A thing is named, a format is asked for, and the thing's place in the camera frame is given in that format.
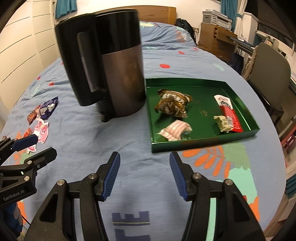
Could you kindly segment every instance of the screw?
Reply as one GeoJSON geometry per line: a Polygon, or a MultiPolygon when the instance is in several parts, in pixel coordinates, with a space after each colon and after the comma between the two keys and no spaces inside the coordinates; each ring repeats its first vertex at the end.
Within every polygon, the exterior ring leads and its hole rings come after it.
{"type": "Polygon", "coordinates": [[[96,173],[89,174],[89,179],[95,179],[97,177],[96,173]]]}
{"type": "Polygon", "coordinates": [[[200,179],[202,177],[201,174],[199,174],[197,172],[194,173],[192,176],[193,176],[194,179],[200,179]]]}
{"type": "Polygon", "coordinates": [[[226,185],[231,186],[233,184],[233,181],[231,179],[225,180],[226,185]]]}
{"type": "Polygon", "coordinates": [[[65,180],[61,179],[57,181],[57,185],[63,186],[65,184],[65,180]]]}

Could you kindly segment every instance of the electric kettle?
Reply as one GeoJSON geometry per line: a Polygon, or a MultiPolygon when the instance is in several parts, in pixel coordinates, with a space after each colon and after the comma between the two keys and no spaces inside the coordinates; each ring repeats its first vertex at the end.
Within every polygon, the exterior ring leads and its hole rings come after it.
{"type": "Polygon", "coordinates": [[[115,9],[75,16],[55,26],[69,81],[81,106],[97,104],[106,122],[145,103],[138,11],[115,9]]]}

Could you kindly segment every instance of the purple candy wrapper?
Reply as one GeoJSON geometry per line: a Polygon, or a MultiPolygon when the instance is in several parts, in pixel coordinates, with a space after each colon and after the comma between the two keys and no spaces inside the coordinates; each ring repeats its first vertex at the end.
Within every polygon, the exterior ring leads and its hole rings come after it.
{"type": "Polygon", "coordinates": [[[40,107],[40,118],[41,119],[45,119],[49,116],[51,116],[51,114],[53,113],[53,111],[55,110],[56,106],[57,106],[57,102],[58,102],[59,98],[58,97],[54,97],[51,100],[45,101],[41,107],[40,107]]]}

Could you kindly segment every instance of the green tray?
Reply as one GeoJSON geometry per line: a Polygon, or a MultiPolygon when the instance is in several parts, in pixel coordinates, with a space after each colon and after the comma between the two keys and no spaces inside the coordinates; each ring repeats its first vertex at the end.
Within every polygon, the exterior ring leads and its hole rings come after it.
{"type": "Polygon", "coordinates": [[[147,108],[150,127],[152,152],[186,150],[252,137],[259,131],[259,126],[248,108],[236,93],[223,81],[187,79],[187,78],[149,78],[146,79],[147,108]],[[159,89],[169,89],[191,95],[193,101],[187,104],[188,118],[180,119],[192,127],[192,132],[183,136],[180,141],[168,141],[159,135],[177,118],[169,117],[161,112],[156,113],[154,107],[159,102],[159,89]],[[235,113],[243,128],[243,132],[221,133],[213,117],[223,115],[214,95],[223,95],[231,99],[235,113]]]}

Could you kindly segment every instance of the backpack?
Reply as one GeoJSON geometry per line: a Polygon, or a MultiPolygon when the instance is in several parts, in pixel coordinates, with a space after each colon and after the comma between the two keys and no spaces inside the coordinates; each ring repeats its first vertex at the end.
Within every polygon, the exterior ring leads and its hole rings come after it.
{"type": "Polygon", "coordinates": [[[228,65],[238,72],[239,75],[241,75],[242,69],[244,67],[244,57],[242,56],[241,50],[231,54],[228,65]]]}
{"type": "Polygon", "coordinates": [[[185,20],[177,18],[175,22],[175,26],[185,29],[188,33],[190,33],[194,43],[196,44],[195,33],[191,25],[185,20]]]}

